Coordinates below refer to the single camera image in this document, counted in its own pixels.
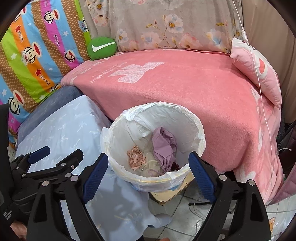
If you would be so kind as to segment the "person's left hand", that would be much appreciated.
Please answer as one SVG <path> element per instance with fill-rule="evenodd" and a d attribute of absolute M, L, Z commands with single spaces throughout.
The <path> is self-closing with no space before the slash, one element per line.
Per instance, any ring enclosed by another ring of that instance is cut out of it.
<path fill-rule="evenodd" d="M 15 232 L 15 234 L 21 239 L 21 240 L 24 240 L 26 241 L 26 236 L 27 236 L 27 227 L 19 222 L 19 221 L 14 221 L 12 224 L 11 224 L 11 228 L 12 230 Z"/>

